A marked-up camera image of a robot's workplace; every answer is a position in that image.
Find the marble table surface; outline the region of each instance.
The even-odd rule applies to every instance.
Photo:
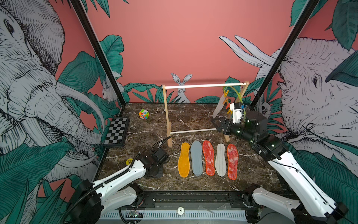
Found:
[[[172,131],[213,128],[210,118],[215,107],[216,105],[213,104],[168,104]],[[142,109],[149,111],[150,116],[147,120],[139,118],[138,113]],[[224,109],[219,115],[226,117]],[[124,168],[128,158],[132,158],[139,151],[143,153],[150,150],[155,142],[166,137],[164,104],[127,104],[123,116],[130,118],[125,146],[109,149],[99,173],[99,179]],[[251,183],[259,184],[270,191],[282,190],[275,170],[253,150],[249,150],[247,142],[234,138],[230,138],[229,143],[236,145],[239,152],[236,180],[229,179],[227,172],[223,177],[216,172],[214,176],[208,176],[205,173],[204,155],[202,157],[203,174],[195,176],[190,168],[189,175],[182,178],[178,172],[178,159],[183,142],[192,144],[198,140],[202,144],[204,140],[209,140],[215,153],[219,143],[223,143],[225,148],[229,143],[226,143],[224,135],[217,131],[175,134],[172,139],[172,148],[169,148],[166,143],[163,145],[170,155],[170,162],[164,165],[163,177],[140,178],[135,181],[143,190],[244,190]]]

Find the red insole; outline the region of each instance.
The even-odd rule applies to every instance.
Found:
[[[205,156],[206,174],[209,176],[213,176],[215,174],[214,148],[207,140],[203,142],[203,153]]]
[[[239,160],[239,154],[237,153],[237,149],[233,144],[229,144],[227,146],[227,159],[229,161],[229,169],[227,171],[227,176],[232,180],[236,180],[237,161]]]

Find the chessboard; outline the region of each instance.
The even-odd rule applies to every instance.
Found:
[[[128,126],[128,117],[113,118],[103,146],[106,148],[123,147]]]

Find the white vent grille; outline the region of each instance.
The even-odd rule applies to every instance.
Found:
[[[122,211],[123,216],[127,217],[127,211]],[[216,219],[216,220],[236,220],[246,221],[245,211],[241,210],[226,210],[226,211],[198,211],[185,210],[183,215],[178,215],[175,210],[142,210],[144,216],[142,219],[158,220],[158,219]],[[115,210],[101,216],[100,219],[120,219],[119,211]]]

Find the white rod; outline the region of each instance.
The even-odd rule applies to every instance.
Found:
[[[216,131],[216,128],[171,132],[170,134],[179,134],[179,133],[187,133],[187,132],[203,132],[203,131]]]
[[[245,82],[239,83],[222,83],[222,84],[203,84],[203,85],[184,85],[184,86],[166,86],[165,89],[180,89],[180,88],[197,88],[197,87],[215,87],[215,86],[243,86]]]

